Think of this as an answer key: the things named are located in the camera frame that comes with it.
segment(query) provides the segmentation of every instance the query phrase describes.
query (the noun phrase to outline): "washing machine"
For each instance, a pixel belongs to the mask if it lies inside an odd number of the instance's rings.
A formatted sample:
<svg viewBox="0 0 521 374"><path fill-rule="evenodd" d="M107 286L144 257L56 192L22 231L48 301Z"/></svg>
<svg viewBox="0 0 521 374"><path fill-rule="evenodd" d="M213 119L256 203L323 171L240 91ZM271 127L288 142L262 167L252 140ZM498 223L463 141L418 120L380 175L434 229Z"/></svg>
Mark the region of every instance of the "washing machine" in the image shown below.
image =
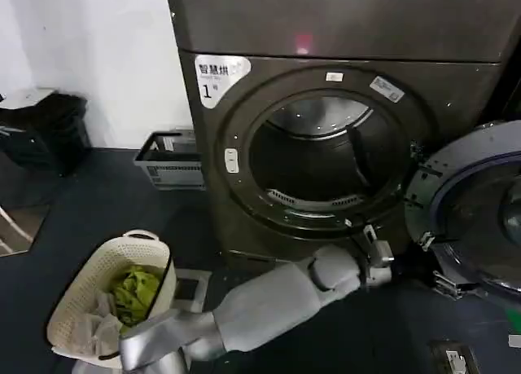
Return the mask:
<svg viewBox="0 0 521 374"><path fill-rule="evenodd" d="M367 227L394 253L411 236L432 244L434 195L409 184L454 167L429 157L478 124L519 40L520 3L169 0L223 254L363 252ZM406 222L408 207L423 222Z"/></svg>

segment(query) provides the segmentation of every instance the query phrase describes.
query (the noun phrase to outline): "laundry basket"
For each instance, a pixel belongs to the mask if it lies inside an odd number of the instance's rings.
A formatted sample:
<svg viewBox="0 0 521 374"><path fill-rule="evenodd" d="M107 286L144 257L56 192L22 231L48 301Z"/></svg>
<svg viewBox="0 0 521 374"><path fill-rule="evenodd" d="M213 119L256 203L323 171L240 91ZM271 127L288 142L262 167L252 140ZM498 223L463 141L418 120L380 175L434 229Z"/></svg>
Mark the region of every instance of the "laundry basket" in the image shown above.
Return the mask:
<svg viewBox="0 0 521 374"><path fill-rule="evenodd" d="M72 350L72 330L81 316L95 308L96 291L107 291L111 281L133 264L164 270L148 317L170 308L177 280L169 247L149 231L128 231L94 252L56 306L47 324L47 340L53 352L101 367L121 368L118 354L106 357L76 354Z"/></svg>

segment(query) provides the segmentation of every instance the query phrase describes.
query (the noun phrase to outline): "dryer door opening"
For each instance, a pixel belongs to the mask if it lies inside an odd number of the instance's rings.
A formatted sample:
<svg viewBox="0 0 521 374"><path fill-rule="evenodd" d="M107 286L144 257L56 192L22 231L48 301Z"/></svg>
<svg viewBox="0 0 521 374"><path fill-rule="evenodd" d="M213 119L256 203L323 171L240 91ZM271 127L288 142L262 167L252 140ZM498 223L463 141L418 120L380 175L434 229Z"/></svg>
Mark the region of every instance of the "dryer door opening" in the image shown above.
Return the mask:
<svg viewBox="0 0 521 374"><path fill-rule="evenodd" d="M328 81L333 71L341 81ZM374 79L382 77L306 68L234 105L214 147L230 199L269 228L320 240L341 239L398 206L416 148L436 138L437 121L412 92L390 98L371 87Z"/></svg>
<svg viewBox="0 0 521 374"><path fill-rule="evenodd" d="M340 96L277 108L253 136L250 168L280 204L324 212L360 205L408 165L409 143L369 103Z"/></svg>

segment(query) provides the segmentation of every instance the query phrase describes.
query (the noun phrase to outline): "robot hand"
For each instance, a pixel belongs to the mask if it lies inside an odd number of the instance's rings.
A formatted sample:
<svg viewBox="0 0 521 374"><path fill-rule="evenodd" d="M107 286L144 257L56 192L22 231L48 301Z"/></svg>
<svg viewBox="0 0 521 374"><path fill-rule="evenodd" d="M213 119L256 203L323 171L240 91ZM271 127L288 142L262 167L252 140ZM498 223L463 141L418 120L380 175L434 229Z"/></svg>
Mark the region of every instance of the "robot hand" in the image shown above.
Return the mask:
<svg viewBox="0 0 521 374"><path fill-rule="evenodd" d="M186 372L181 348L195 360L254 350L359 289L360 273L347 251L322 248L232 289L213 312L170 310L130 329L120 340L123 368L177 374ZM367 273L369 285L391 279L388 267Z"/></svg>

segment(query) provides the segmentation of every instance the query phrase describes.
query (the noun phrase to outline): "floor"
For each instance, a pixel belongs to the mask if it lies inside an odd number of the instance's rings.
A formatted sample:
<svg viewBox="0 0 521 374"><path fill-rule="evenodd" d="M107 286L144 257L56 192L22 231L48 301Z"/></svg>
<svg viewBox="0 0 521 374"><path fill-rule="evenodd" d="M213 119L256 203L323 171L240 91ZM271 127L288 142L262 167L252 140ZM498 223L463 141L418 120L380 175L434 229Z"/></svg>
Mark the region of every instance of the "floor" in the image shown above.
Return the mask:
<svg viewBox="0 0 521 374"><path fill-rule="evenodd" d="M157 191L131 151L92 152L75 174L29 173L0 155L0 204L51 203L29 253L0 258L2 372L65 374L73 361L50 352L46 322L81 264L103 241L142 228L166 242L176 266L213 271L207 309L253 274L219 257L204 192ZM195 363L197 374L291 371L435 374L428 343L470 346L482 374L514 374L521 350L508 347L506 314L486 301L454 302L416 284L360 291L249 353Z"/></svg>

